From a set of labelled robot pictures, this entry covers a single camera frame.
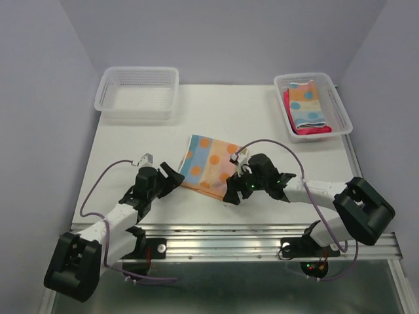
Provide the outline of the pink towel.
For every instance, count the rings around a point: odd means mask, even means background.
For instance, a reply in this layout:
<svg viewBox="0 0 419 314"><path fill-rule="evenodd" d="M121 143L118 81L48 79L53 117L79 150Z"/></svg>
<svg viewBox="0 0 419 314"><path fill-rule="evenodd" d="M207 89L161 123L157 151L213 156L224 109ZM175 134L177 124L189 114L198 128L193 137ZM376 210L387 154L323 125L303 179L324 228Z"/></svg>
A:
<svg viewBox="0 0 419 314"><path fill-rule="evenodd" d="M331 133L332 132L332 128L329 127L328 125L325 125L325 126L320 127L320 128L310 127L310 128L297 129L297 127L295 126L295 123L293 121L291 111L290 111L289 91L288 90L283 93L283 100L284 100L284 106L285 106L285 110L286 110L286 113L287 113L287 117L288 117L289 123L292 127L292 130L293 130L294 134L296 134L296 135L313 135L313 134L323 134L323 133Z"/></svg>

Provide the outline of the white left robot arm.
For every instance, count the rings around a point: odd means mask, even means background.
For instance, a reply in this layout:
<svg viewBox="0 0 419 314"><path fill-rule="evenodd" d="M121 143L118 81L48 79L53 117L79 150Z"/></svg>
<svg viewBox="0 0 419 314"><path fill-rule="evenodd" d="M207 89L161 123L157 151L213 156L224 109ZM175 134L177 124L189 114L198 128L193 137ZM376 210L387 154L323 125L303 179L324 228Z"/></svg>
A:
<svg viewBox="0 0 419 314"><path fill-rule="evenodd" d="M158 168L146 162L134 184L107 214L95 213L98 221L86 229L66 232L58 238L43 285L80 302L87 301L107 270L121 272L126 281L164 285L173 277L148 275L154 258L166 257L166 240L148 240L138 226L152 202L181 186L184 176L163 162Z"/></svg>

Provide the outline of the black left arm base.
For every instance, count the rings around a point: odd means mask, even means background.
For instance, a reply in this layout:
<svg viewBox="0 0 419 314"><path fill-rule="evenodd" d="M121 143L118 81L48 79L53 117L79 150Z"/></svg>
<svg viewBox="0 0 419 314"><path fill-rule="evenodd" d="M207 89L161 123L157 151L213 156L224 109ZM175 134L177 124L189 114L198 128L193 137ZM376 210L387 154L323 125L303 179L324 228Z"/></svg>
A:
<svg viewBox="0 0 419 314"><path fill-rule="evenodd" d="M151 279L148 274L153 260L166 258L167 239L164 237L148 238L142 228L131 227L127 232L135 238L134 248L122 259L122 270L127 281L135 284L158 285L163 279Z"/></svg>

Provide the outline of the orange dotted patterned towel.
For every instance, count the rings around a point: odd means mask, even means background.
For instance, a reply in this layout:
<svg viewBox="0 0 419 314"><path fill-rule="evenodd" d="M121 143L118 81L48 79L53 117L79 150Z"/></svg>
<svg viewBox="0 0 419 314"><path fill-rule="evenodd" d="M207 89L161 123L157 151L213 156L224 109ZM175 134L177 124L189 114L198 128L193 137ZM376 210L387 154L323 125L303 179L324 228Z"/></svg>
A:
<svg viewBox="0 0 419 314"><path fill-rule="evenodd" d="M201 135L192 135L179 172L185 188L222 200L227 192L227 179L236 172L230 162L239 146Z"/></svg>

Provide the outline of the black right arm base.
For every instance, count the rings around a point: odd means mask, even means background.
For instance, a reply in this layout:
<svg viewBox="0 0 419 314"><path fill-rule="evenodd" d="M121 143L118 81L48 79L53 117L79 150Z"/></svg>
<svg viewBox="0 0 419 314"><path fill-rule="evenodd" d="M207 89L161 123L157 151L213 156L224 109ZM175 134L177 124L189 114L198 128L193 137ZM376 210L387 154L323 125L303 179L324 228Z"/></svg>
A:
<svg viewBox="0 0 419 314"><path fill-rule="evenodd" d="M280 260L292 260L294 258L316 258L316 260L303 260L300 262L302 272L309 279L323 281L329 271L329 259L340 256L340 251L333 250L331 246L320 247L310 234L320 220L313 222L300 237L283 237L280 239L281 246L277 253Z"/></svg>

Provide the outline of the light blue patterned towel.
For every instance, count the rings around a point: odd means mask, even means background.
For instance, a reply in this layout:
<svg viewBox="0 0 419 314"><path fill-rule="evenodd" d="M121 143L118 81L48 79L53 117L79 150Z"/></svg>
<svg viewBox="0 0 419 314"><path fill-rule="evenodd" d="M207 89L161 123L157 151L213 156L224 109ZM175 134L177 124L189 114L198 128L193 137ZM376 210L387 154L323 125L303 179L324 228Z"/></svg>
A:
<svg viewBox="0 0 419 314"><path fill-rule="evenodd" d="M313 80L307 83L290 83L288 95L291 118L298 130L326 126L318 89Z"/></svg>

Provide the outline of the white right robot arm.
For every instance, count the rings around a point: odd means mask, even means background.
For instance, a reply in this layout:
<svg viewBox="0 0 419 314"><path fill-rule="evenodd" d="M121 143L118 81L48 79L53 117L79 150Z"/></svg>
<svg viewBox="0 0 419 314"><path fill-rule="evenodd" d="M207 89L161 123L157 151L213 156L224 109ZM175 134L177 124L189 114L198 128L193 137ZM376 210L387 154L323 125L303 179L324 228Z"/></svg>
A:
<svg viewBox="0 0 419 314"><path fill-rule="evenodd" d="M337 213L330 220L320 215L300 237L283 238L286 258L317 256L331 244L352 239L373 246L395 217L394 208L364 178L353 177L347 183L306 181L294 173L279 172L265 154L232 156L230 162L236 172L227 179L225 203L239 205L261 190L274 200Z"/></svg>

